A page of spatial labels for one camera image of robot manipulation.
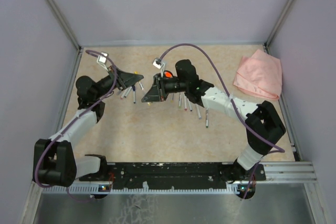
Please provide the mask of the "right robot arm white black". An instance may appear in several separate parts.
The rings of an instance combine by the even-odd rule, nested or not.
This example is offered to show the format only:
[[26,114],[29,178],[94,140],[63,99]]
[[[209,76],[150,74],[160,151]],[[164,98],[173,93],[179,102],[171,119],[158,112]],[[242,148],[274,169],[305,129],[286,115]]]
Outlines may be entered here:
[[184,93],[190,103],[222,112],[243,124],[247,134],[247,146],[234,161],[228,171],[229,180],[248,179],[266,155],[271,152],[283,152],[276,147],[286,129],[274,105],[268,101],[260,104],[248,102],[215,87],[212,83],[199,78],[196,68],[188,59],[175,65],[177,75],[164,69],[165,64],[155,59],[153,65],[160,70],[153,77],[150,90],[142,102],[163,102],[169,94]]

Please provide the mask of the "small blue cap marker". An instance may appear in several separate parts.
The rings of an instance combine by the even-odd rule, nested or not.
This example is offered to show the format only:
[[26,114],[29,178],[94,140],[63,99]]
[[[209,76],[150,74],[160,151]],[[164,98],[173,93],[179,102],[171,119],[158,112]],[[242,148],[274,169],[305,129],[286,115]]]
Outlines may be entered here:
[[133,95],[133,104],[136,104],[137,102],[137,95],[136,95],[136,87],[132,86],[132,95]]

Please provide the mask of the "blue cap white marker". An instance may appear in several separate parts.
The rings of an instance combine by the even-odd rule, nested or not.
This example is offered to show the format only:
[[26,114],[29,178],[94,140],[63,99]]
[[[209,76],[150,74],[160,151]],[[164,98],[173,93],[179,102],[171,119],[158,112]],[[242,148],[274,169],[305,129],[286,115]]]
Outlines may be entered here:
[[187,104],[188,104],[189,110],[192,112],[193,111],[192,105],[191,105],[191,102],[190,102],[190,100],[188,98],[187,98]]

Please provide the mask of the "dark green cap marker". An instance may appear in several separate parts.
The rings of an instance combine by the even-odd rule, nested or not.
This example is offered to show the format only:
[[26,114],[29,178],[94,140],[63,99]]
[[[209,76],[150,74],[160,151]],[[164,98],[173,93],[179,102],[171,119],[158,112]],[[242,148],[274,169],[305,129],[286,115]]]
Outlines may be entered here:
[[205,109],[205,126],[206,128],[209,127],[209,109],[208,108]]

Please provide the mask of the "lime cap white marker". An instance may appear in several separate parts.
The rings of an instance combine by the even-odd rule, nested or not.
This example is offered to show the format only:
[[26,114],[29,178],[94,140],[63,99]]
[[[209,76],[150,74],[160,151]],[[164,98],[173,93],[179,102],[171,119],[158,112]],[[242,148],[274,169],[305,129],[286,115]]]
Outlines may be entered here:
[[182,93],[181,92],[179,93],[179,96],[178,96],[178,107],[179,108],[182,107]]

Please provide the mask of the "pink cap white marker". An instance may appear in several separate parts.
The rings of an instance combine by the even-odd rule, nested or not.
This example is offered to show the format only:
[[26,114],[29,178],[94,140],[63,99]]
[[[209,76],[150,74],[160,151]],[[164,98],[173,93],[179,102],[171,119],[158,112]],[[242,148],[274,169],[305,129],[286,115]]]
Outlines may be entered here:
[[123,93],[122,93],[120,99],[122,100],[122,99],[126,98],[126,97],[128,96],[129,91],[130,91],[130,88],[125,89],[125,90],[123,91]]

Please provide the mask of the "orange highlighter cap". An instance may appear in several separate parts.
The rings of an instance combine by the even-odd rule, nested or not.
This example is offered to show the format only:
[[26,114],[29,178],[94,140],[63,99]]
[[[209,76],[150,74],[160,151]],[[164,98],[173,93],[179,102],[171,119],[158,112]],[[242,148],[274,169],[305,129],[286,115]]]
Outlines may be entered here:
[[173,74],[172,74],[170,71],[164,71],[164,75],[165,75],[167,78],[172,78],[172,77],[173,77]]

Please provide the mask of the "black cap white marker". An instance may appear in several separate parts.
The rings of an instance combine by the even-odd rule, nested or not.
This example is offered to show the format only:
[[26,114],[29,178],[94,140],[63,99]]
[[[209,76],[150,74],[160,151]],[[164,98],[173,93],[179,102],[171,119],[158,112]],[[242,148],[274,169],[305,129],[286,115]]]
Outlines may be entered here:
[[132,87],[127,88],[123,97],[126,98],[131,92],[131,90],[132,90]]

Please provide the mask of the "pink cap paint marker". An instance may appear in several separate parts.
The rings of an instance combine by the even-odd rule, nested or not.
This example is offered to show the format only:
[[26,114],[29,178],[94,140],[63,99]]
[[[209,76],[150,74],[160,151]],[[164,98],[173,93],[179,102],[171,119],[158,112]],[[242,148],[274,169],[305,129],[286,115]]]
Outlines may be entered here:
[[183,102],[184,102],[184,111],[187,111],[187,100],[186,100],[186,96],[183,95]]

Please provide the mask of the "lilac cap paint marker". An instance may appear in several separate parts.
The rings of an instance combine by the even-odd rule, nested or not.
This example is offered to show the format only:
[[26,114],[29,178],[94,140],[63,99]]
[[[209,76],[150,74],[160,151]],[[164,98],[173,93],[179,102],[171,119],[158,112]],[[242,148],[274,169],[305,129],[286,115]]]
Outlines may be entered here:
[[199,105],[196,104],[195,108],[196,108],[198,119],[201,120],[202,119],[202,115],[201,115],[201,112],[200,112],[200,109],[199,109]]

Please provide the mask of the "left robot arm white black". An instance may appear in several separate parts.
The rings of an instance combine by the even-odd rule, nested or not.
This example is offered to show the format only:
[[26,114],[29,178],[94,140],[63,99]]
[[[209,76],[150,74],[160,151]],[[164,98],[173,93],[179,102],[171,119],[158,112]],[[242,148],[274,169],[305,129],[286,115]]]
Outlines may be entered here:
[[106,179],[109,167],[104,156],[87,154],[82,158],[75,158],[73,148],[103,117],[103,100],[114,89],[125,90],[143,78],[141,74],[112,68],[98,82],[89,76],[79,77],[75,83],[78,96],[78,110],[75,115],[57,133],[35,143],[34,182],[42,188],[48,188],[70,187],[76,179],[84,176]]

